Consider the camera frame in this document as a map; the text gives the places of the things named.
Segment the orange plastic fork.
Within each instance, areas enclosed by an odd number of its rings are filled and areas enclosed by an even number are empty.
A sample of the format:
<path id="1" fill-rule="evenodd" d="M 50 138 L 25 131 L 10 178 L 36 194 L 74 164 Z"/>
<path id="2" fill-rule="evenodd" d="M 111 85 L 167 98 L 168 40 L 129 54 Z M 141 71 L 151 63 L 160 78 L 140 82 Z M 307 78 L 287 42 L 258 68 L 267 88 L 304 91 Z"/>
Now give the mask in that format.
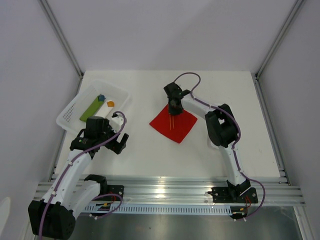
<path id="1" fill-rule="evenodd" d="M 172 130 L 172 116 L 169 114 L 169 129 Z"/>

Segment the red paper napkin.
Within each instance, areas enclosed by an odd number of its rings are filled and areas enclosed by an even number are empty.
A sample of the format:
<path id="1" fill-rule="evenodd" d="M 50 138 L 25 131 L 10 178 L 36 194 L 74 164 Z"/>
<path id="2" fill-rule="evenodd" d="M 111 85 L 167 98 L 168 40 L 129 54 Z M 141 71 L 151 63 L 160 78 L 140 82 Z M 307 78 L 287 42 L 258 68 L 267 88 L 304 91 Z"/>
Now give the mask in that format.
<path id="1" fill-rule="evenodd" d="M 192 130 L 198 118 L 186 110 L 180 115 L 174 115 L 174 129 L 170 130 L 168 104 L 149 123 L 149 125 L 169 140 L 180 144 Z"/>

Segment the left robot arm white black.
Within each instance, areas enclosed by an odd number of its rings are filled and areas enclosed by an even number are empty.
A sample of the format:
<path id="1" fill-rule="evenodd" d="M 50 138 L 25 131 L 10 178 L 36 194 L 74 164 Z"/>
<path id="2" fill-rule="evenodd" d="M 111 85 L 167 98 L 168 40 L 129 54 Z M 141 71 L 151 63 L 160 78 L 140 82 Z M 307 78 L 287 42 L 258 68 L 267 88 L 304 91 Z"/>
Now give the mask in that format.
<path id="1" fill-rule="evenodd" d="M 111 118 L 91 116 L 86 120 L 70 144 L 70 152 L 62 171 L 41 200 L 32 200 L 28 206 L 28 216 L 32 233 L 55 240 L 67 240 L 71 237 L 77 218 L 84 208 L 95 200 L 111 198 L 123 201 L 121 194 L 110 191 L 106 177 L 90 174 L 81 188 L 77 183 L 95 154 L 105 147 L 119 155 L 126 147 L 128 134 L 123 131 L 127 119 L 123 112 L 116 111 Z"/>

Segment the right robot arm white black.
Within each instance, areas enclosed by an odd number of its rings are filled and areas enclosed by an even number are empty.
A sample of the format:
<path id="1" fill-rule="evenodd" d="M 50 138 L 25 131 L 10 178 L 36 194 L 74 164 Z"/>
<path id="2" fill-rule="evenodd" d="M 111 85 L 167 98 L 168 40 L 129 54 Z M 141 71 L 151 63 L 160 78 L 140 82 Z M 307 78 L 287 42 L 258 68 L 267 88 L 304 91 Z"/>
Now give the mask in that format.
<path id="1" fill-rule="evenodd" d="M 218 147 L 224 160 L 228 196 L 234 202 L 241 201 L 246 197 L 251 184 L 242 171 L 242 164 L 237 155 L 241 130 L 230 106 L 210 105 L 192 95 L 190 90 L 182 90 L 174 82 L 165 86 L 164 91 L 168 98 L 168 112 L 171 115 L 177 116 L 186 110 L 205 120 L 208 138 Z"/>

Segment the green rolled napkin bundle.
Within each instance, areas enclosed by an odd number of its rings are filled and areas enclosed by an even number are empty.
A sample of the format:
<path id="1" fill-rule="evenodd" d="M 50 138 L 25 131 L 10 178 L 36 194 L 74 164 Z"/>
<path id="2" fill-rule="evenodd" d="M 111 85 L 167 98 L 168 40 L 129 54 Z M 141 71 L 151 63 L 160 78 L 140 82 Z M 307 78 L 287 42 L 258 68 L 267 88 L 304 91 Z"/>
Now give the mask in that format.
<path id="1" fill-rule="evenodd" d="M 86 122 L 89 117 L 95 115 L 95 113 L 100 109 L 100 107 L 105 102 L 105 96 L 103 94 L 98 95 L 93 102 L 89 105 L 89 107 L 84 111 L 84 113 L 80 116 L 79 120 L 82 122 Z"/>

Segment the large white plastic basket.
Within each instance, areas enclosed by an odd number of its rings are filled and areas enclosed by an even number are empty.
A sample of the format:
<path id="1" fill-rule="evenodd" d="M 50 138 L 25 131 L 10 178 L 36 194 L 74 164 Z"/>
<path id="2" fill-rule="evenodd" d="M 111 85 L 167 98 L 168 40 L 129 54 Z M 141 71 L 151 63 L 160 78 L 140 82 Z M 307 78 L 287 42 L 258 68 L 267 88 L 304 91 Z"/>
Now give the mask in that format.
<path id="1" fill-rule="evenodd" d="M 56 123 L 74 135 L 86 126 L 88 117 L 104 108 L 105 117 L 111 111 L 122 111 L 131 98 L 128 90 L 102 79 L 93 80 L 80 91 L 56 118 Z"/>

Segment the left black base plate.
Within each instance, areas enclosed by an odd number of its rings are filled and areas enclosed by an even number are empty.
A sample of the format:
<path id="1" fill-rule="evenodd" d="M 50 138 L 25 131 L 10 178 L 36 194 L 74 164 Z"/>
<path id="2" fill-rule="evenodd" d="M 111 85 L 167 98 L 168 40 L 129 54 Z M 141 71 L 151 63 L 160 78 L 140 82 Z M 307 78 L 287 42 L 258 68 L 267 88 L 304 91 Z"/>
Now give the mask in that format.
<path id="1" fill-rule="evenodd" d="M 120 195 L 121 197 L 124 196 L 124 189 L 125 187 L 123 185 L 109 185 L 108 190 L 106 194 L 109 194 L 109 196 L 102 197 L 102 201 L 107 201 L 107 202 L 116 202 L 119 201 L 120 198 L 115 195 L 110 195 L 110 194 L 117 194 Z"/>

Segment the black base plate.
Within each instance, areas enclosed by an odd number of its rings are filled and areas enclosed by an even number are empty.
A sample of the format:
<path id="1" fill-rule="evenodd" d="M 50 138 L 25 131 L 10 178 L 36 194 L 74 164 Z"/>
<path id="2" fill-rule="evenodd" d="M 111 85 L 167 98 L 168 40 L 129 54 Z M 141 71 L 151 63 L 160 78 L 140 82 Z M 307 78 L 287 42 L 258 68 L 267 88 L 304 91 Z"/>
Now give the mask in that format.
<path id="1" fill-rule="evenodd" d="M 254 187 L 245 190 L 244 193 L 237 193 L 229 187 L 212 187 L 207 192 L 212 196 L 214 203 L 222 204 L 245 204 L 245 203 L 258 203 L 258 194 Z"/>
<path id="2" fill-rule="evenodd" d="M 102 201 L 107 201 L 107 202 L 116 202 L 119 201 L 120 198 L 115 195 L 110 195 L 110 194 L 117 194 L 120 195 L 121 197 L 124 196 L 124 189 L 125 187 L 123 185 L 109 185 L 108 190 L 106 194 L 109 194 L 109 196 L 102 197 Z"/>

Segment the aluminium mounting rail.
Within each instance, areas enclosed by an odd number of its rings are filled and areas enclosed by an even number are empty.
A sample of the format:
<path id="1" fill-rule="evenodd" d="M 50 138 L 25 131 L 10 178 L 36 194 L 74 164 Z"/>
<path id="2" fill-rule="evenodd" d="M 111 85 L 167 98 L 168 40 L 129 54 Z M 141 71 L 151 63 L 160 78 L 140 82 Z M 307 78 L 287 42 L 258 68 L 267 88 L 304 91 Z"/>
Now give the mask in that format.
<path id="1" fill-rule="evenodd" d="M 225 187 L 224 177 L 135 177 L 108 175 L 110 185 L 124 186 L 124 201 L 130 204 L 158 205 L 204 205 L 212 204 L 207 193 L 213 187 Z M 263 178 L 263 184 L 253 182 L 258 199 L 266 206 L 305 206 L 306 202 L 299 186 L 290 185 L 285 177 Z"/>

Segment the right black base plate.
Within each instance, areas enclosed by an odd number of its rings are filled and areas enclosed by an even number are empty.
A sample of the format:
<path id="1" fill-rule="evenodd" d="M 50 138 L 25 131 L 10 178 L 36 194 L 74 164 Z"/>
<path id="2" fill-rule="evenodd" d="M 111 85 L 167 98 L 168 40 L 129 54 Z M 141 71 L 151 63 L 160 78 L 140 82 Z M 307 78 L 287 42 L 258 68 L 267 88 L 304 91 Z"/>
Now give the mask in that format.
<path id="1" fill-rule="evenodd" d="M 245 203 L 258 203 L 258 194 L 254 187 L 245 190 L 244 193 L 237 193 L 229 187 L 212 187 L 207 192 L 212 196 L 214 203 L 222 204 L 245 204 Z"/>

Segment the left aluminium frame post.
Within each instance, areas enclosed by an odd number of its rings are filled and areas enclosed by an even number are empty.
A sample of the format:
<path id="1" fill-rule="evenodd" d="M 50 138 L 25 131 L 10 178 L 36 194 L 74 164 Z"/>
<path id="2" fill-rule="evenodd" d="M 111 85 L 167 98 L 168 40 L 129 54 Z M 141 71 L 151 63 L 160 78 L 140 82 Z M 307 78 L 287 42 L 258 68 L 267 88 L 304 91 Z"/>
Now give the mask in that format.
<path id="1" fill-rule="evenodd" d="M 84 76 L 83 71 L 81 70 L 81 67 L 72 51 L 72 48 L 50 6 L 50 3 L 48 0 L 38 0 L 37 1 L 40 5 L 40 7 L 42 8 L 42 11 L 45 15 L 45 17 L 47 18 L 54 34 L 57 37 L 58 42 L 60 43 L 66 57 L 68 58 L 68 60 L 70 61 L 74 71 L 76 72 L 77 76 L 79 77 L 79 79 L 82 79 Z"/>

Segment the aluminium frame post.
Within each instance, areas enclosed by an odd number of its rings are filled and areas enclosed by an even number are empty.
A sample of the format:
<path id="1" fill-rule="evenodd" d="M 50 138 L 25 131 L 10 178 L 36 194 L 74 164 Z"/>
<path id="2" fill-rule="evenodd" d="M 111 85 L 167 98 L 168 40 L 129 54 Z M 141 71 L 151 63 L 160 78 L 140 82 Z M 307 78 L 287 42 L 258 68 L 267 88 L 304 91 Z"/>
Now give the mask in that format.
<path id="1" fill-rule="evenodd" d="M 285 39 L 287 33 L 289 32 L 294 21 L 298 17 L 300 11 L 302 10 L 306 0 L 295 0 L 293 6 L 291 7 L 289 13 L 281 24 L 279 31 L 277 32 L 270 48 L 268 49 L 265 57 L 263 58 L 258 70 L 255 73 L 255 79 L 258 81 L 266 70 L 267 66 L 271 62 L 273 56 L 276 54 L 278 48 L 281 46 L 283 40 Z"/>
<path id="2" fill-rule="evenodd" d="M 77 76 L 79 77 L 79 79 L 82 79 L 84 76 L 83 71 L 81 70 L 81 67 L 72 51 L 72 48 L 50 6 L 50 3 L 48 0 L 38 0 L 37 1 L 40 5 L 40 7 L 42 8 L 42 11 L 45 15 L 45 17 L 47 18 L 54 34 L 57 37 L 58 42 L 60 43 L 66 57 L 68 58 L 68 60 L 70 61 L 74 71 L 76 72 Z"/>

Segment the right aluminium frame post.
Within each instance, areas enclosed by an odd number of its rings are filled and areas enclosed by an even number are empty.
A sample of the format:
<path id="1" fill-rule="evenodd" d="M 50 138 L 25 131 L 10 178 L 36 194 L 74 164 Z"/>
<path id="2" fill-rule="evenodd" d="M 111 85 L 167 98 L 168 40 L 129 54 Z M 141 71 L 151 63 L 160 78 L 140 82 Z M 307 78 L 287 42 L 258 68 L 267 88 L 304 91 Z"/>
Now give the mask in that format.
<path id="1" fill-rule="evenodd" d="M 281 24 L 279 31 L 277 32 L 270 48 L 268 49 L 265 57 L 263 58 L 258 70 L 255 73 L 255 79 L 258 81 L 266 70 L 267 66 L 271 62 L 273 56 L 276 54 L 278 48 L 281 46 L 283 40 L 285 39 L 287 33 L 289 32 L 294 21 L 298 17 L 300 11 L 302 10 L 306 0 L 295 0 L 293 6 L 291 7 L 289 13 Z"/>

